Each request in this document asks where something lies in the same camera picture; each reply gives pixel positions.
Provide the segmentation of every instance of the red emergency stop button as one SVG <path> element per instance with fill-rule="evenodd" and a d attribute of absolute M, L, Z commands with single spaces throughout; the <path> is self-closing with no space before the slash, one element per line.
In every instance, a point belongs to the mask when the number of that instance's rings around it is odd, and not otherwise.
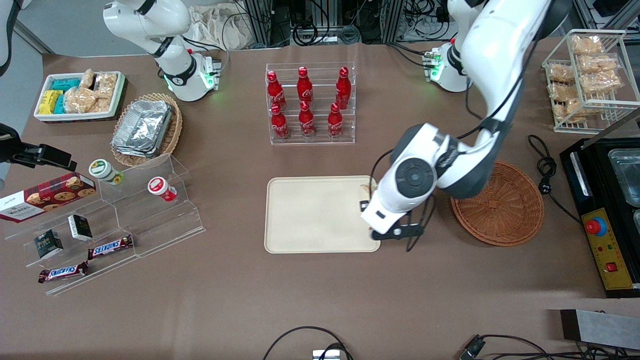
<path fill-rule="evenodd" d="M 618 266 L 616 265 L 616 263 L 606 263 L 605 267 L 607 268 L 608 272 L 618 271 Z"/>
<path fill-rule="evenodd" d="M 607 224 L 602 218 L 595 217 L 584 224 L 587 233 L 595 236 L 603 236 L 607 233 Z"/>

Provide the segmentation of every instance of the cookie box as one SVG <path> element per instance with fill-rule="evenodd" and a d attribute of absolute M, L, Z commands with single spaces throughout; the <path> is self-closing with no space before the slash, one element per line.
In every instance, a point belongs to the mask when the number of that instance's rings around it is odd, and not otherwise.
<path fill-rule="evenodd" d="M 95 193 L 95 184 L 77 172 L 0 199 L 0 218 L 22 222 Z"/>
<path fill-rule="evenodd" d="M 113 97 L 111 98 L 111 104 L 109 105 L 109 111 L 103 111 L 100 113 L 82 113 L 82 114 L 40 114 L 38 113 L 38 107 L 42 103 L 42 98 L 47 90 L 51 90 L 51 86 L 54 80 L 59 79 L 79 79 L 84 74 L 83 72 L 75 72 L 69 74 L 52 74 L 47 76 L 44 81 L 44 85 L 40 91 L 40 96 L 36 102 L 36 107 L 33 110 L 33 116 L 47 123 L 53 122 L 86 122 L 86 121 L 101 121 L 101 120 L 118 120 L 113 118 L 118 110 L 120 104 L 120 97 L 122 96 L 122 90 L 124 88 L 125 76 L 120 71 L 100 71 L 106 74 L 116 74 L 118 80 L 116 81 L 115 89 L 113 90 Z"/>

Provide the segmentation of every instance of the snickers bar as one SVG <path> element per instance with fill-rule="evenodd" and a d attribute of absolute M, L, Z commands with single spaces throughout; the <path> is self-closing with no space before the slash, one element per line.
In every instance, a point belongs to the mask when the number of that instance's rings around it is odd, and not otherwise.
<path fill-rule="evenodd" d="M 87 260 L 91 260 L 98 256 L 109 254 L 110 252 L 114 252 L 116 250 L 125 249 L 127 247 L 133 246 L 133 240 L 131 240 L 131 235 L 127 235 L 123 238 L 120 238 L 116 241 L 112 241 L 110 243 L 104 244 L 102 246 L 98 246 L 95 249 L 89 249 L 89 256 Z"/>
<path fill-rule="evenodd" d="M 85 261 L 81 264 L 68 266 L 66 268 L 59 268 L 55 270 L 42 270 L 38 282 L 44 284 L 45 282 L 68 279 L 76 276 L 86 276 L 89 274 L 89 264 Z"/>

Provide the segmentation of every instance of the red switch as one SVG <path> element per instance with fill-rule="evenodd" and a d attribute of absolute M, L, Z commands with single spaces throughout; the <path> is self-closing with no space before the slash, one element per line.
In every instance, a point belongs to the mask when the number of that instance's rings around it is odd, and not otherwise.
<path fill-rule="evenodd" d="M 618 267 L 616 266 L 616 263 L 606 263 L 605 266 L 607 267 L 608 272 L 618 271 Z"/>
<path fill-rule="evenodd" d="M 587 229 L 587 233 L 594 235 L 602 230 L 602 226 L 600 226 L 600 223 L 593 219 L 587 221 L 587 223 L 585 224 L 585 228 Z"/>

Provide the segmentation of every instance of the red and white cup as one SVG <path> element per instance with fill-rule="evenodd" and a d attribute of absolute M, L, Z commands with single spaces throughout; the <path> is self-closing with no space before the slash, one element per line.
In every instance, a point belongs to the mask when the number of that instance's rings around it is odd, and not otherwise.
<path fill-rule="evenodd" d="M 175 188 L 173 186 L 169 186 L 169 184 L 166 182 L 166 179 L 160 176 L 154 177 L 153 179 L 149 180 L 147 189 L 150 193 L 163 198 L 164 201 L 171 201 L 178 195 L 178 193 L 175 191 Z"/>

